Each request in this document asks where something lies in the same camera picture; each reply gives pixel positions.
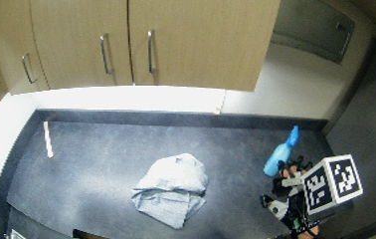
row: towel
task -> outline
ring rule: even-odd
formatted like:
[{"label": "towel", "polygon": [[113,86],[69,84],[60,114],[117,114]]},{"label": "towel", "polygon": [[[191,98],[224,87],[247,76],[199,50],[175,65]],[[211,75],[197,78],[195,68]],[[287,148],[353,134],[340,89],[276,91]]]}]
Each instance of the towel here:
[{"label": "towel", "polygon": [[135,208],[182,229],[205,204],[206,185],[203,164],[189,153],[162,158],[133,188]]}]

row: wooden cabinet door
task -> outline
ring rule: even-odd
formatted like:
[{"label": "wooden cabinet door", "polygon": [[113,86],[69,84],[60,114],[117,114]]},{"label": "wooden cabinet door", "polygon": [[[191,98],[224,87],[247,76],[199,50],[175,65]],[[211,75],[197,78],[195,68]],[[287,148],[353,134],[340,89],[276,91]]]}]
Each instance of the wooden cabinet door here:
[{"label": "wooden cabinet door", "polygon": [[0,0],[0,98],[7,92],[48,89],[32,33],[29,0]]},{"label": "wooden cabinet door", "polygon": [[30,3],[34,38],[50,89],[130,85],[127,1]]},{"label": "wooden cabinet door", "polygon": [[254,91],[278,0],[129,2],[137,85]]}]

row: cabinet handle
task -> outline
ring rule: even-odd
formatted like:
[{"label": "cabinet handle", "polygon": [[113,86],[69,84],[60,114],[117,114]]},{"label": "cabinet handle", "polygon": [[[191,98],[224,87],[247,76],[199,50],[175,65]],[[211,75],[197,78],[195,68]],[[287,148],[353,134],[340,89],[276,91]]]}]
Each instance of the cabinet handle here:
[{"label": "cabinet handle", "polygon": [[106,51],[105,51],[105,39],[109,37],[109,34],[104,34],[101,37],[100,37],[100,48],[101,48],[101,58],[104,59],[104,66],[105,66],[105,71],[106,71],[106,74],[109,75],[110,74],[110,71],[109,71],[109,67],[108,67],[108,59],[106,59]]},{"label": "cabinet handle", "polygon": [[30,61],[29,61],[29,53],[26,53],[22,57],[21,57],[21,62],[24,64],[24,69],[25,69],[25,73],[26,73],[26,78],[30,84],[34,84],[37,79],[34,81],[32,81],[30,76],[29,76],[29,71],[28,71],[28,66],[26,66],[26,58],[28,58],[28,62],[29,62],[29,67],[30,67]]},{"label": "cabinet handle", "polygon": [[149,73],[154,73],[154,68],[153,68],[153,59],[151,59],[151,47],[153,47],[153,34],[154,30],[149,31]]}]

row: spray bottle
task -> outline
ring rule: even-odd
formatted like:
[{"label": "spray bottle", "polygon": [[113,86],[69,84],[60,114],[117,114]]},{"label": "spray bottle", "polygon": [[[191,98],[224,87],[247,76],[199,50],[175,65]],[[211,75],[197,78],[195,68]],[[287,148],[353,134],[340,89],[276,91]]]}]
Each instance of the spray bottle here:
[{"label": "spray bottle", "polygon": [[283,161],[286,162],[291,153],[291,149],[296,143],[298,140],[298,125],[294,127],[288,140],[286,141],[286,143],[282,143],[274,153],[271,154],[267,163],[264,165],[264,174],[267,176],[274,176],[278,173],[278,162]]}]

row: gray countertop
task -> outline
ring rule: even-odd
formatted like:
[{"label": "gray countertop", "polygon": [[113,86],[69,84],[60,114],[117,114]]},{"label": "gray countertop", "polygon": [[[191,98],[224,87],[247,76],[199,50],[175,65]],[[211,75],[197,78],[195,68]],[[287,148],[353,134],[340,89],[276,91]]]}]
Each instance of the gray countertop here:
[{"label": "gray countertop", "polygon": [[[108,238],[267,238],[287,232],[258,196],[271,194],[262,169],[290,129],[50,121],[49,130],[54,156],[48,158],[40,124],[7,201],[61,234],[72,237],[78,229]],[[159,158],[185,152],[203,163],[209,185],[205,206],[175,230],[137,211],[131,188]],[[314,162],[332,155],[320,131],[300,129],[291,156],[299,154]],[[19,228],[16,221],[9,225]]]}]

